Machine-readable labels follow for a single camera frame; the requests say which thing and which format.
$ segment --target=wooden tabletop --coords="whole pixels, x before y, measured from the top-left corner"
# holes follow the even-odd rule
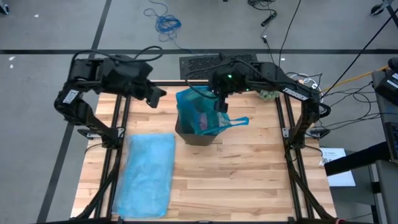
[[[127,135],[175,133],[175,94],[187,87],[161,88],[167,91],[167,96],[160,99],[155,109],[144,101],[132,100]],[[108,126],[111,124],[115,101],[115,95],[101,94],[99,98],[96,116]],[[281,101],[285,120],[288,121],[283,97]],[[264,101],[257,93],[249,92],[230,96],[227,102],[229,117],[247,116],[249,125],[227,129],[210,146],[187,145],[175,133],[172,192],[167,215],[161,220],[287,221],[287,217],[295,216],[275,101]],[[298,119],[300,102],[293,99],[291,102],[295,119]],[[123,104],[118,125],[121,123]],[[88,146],[98,143],[99,139],[93,140]],[[307,139],[306,144],[319,147],[314,139]],[[125,143],[121,174],[127,151]],[[105,150],[101,146],[86,153],[72,217],[78,215],[97,192],[104,155]],[[335,216],[325,169],[319,165],[320,153],[305,148],[302,149],[302,155],[310,190],[324,208]],[[299,195],[305,216],[307,213],[301,191]],[[103,212],[107,202],[108,195],[104,197]]]

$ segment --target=white label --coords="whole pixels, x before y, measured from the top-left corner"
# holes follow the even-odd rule
[[[79,94],[79,91],[70,90],[68,95],[65,97],[65,99],[63,99],[62,103],[70,104],[73,101],[73,99],[75,99],[77,94]]]
[[[282,90],[284,93],[289,94],[290,96],[293,96],[294,98],[300,99],[300,100],[307,100],[308,97],[301,95],[300,93],[296,93],[291,89],[285,88],[284,90]]]
[[[393,83],[392,81],[390,81],[390,80],[387,80],[387,82],[388,83],[390,83],[393,87],[395,87],[395,88],[398,88],[398,85],[397,84],[395,84],[395,83]]]

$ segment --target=blue cable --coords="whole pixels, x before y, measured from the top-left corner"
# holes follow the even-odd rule
[[[156,13],[155,9],[153,8],[147,8],[144,10],[145,16],[156,17],[155,29],[159,33],[159,41],[166,42],[168,40],[172,40],[179,49],[186,50],[191,54],[198,56],[197,54],[193,53],[192,50],[180,47],[175,41],[175,39],[177,38],[177,29],[181,28],[182,23],[174,15],[167,14],[169,11],[169,7],[161,2],[155,2],[153,0],[149,0],[149,2],[151,2],[152,4],[160,4],[166,8],[166,11],[162,15],[158,15],[158,13]]]

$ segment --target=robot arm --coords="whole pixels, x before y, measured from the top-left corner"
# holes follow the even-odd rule
[[[74,125],[84,125],[90,130],[78,130],[88,134],[98,134],[103,147],[118,147],[119,131],[109,128],[94,116],[91,106],[82,100],[83,93],[93,90],[96,94],[112,93],[133,96],[138,100],[146,99],[147,104],[156,108],[161,96],[166,92],[157,88],[147,79],[152,67],[143,61],[134,61],[125,55],[116,55],[106,59],[73,60],[70,73],[63,89],[54,102],[55,109],[65,120]]]
[[[269,62],[247,63],[242,60],[228,60],[222,55],[221,63],[226,64],[214,71],[209,88],[218,97],[215,109],[227,112],[225,99],[233,93],[245,91],[280,91],[302,102],[301,116],[289,130],[288,145],[304,147],[304,137],[311,124],[330,114],[330,107],[320,103],[319,91],[303,85],[286,76],[276,64]],[[326,112],[320,113],[319,106]]]

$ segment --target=white paper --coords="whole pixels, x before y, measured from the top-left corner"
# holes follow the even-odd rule
[[[334,161],[346,156],[346,152],[342,148],[320,148],[322,150],[323,163]],[[353,173],[351,171],[340,174],[331,175],[328,177],[330,187],[355,187]]]

